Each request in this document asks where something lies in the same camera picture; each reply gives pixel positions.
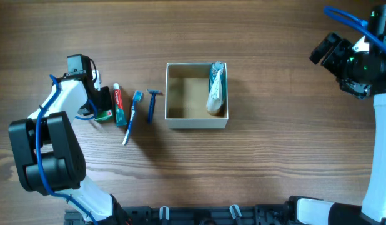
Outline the green Dettol soap box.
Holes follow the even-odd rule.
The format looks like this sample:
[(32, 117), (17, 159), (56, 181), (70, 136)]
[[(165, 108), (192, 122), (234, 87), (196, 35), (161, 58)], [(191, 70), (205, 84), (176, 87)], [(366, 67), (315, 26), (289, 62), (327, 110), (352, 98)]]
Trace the green Dettol soap box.
[(111, 119), (113, 119), (113, 117), (114, 117), (114, 113), (110, 109), (110, 110), (99, 112), (97, 116), (94, 118), (94, 120), (96, 122), (101, 123), (101, 122), (110, 121)]

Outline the blue disposable razor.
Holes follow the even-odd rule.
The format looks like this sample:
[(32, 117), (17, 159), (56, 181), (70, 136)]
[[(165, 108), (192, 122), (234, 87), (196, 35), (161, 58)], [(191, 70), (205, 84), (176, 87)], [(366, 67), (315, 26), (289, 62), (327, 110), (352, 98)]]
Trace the blue disposable razor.
[(156, 96), (157, 95), (163, 95), (162, 91), (160, 90), (155, 90), (155, 89), (147, 89), (147, 92), (151, 95), (151, 100), (149, 104), (149, 112), (148, 112), (148, 117), (147, 117), (147, 122), (149, 124), (152, 123), (153, 120), (153, 114), (154, 114), (154, 108), (155, 108), (155, 103), (156, 103)]

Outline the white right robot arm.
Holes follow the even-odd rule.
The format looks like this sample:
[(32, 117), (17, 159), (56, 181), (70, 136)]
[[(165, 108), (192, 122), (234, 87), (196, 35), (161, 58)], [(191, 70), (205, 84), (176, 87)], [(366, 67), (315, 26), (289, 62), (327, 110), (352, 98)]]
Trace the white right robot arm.
[(373, 7), (368, 20), (331, 6), (324, 7), (324, 14), (362, 34), (352, 44), (332, 32), (309, 59), (331, 72), (340, 90), (374, 100), (375, 144), (369, 186), (359, 206), (291, 196), (284, 204), (282, 222), (386, 224), (386, 4)]

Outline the white lotion tube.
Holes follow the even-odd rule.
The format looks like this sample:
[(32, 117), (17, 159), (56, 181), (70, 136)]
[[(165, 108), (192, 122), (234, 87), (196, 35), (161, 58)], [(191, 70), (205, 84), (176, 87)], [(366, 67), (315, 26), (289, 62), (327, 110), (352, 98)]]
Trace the white lotion tube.
[(217, 114), (223, 105), (221, 71), (218, 71), (209, 91), (206, 109), (209, 114)]

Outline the Colgate toothpaste tube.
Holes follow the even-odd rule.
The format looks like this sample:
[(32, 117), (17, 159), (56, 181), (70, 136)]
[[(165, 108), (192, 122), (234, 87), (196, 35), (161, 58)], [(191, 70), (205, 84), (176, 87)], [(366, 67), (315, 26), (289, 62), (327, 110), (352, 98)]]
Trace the Colgate toothpaste tube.
[(118, 83), (113, 84), (114, 90), (114, 115), (117, 127), (125, 126), (127, 121), (125, 119), (125, 113), (122, 103), (121, 89)]

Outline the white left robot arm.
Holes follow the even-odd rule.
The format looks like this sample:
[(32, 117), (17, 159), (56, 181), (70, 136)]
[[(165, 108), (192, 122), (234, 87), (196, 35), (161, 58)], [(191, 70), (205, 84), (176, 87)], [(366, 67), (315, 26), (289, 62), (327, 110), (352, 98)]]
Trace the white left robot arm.
[(21, 186), (28, 192), (63, 199), (84, 224), (131, 224), (115, 197), (87, 175), (86, 160), (72, 122), (95, 119), (112, 109), (94, 61), (67, 57), (67, 72), (50, 77), (51, 93), (26, 119), (9, 125), (9, 138)]

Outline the blue white toothbrush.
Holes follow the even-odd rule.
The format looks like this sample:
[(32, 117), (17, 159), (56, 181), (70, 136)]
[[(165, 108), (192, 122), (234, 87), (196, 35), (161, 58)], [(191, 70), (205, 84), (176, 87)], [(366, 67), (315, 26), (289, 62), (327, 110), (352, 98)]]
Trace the blue white toothbrush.
[(122, 142), (122, 144), (124, 146), (127, 145), (129, 138), (130, 138), (130, 135), (131, 135), (132, 123), (134, 120), (134, 115), (136, 113), (136, 103), (140, 102), (142, 100), (142, 97), (143, 97), (142, 91), (136, 90), (134, 95), (133, 95), (133, 98), (132, 98), (131, 115), (129, 117), (129, 122), (127, 124), (126, 134), (125, 134), (124, 140)]

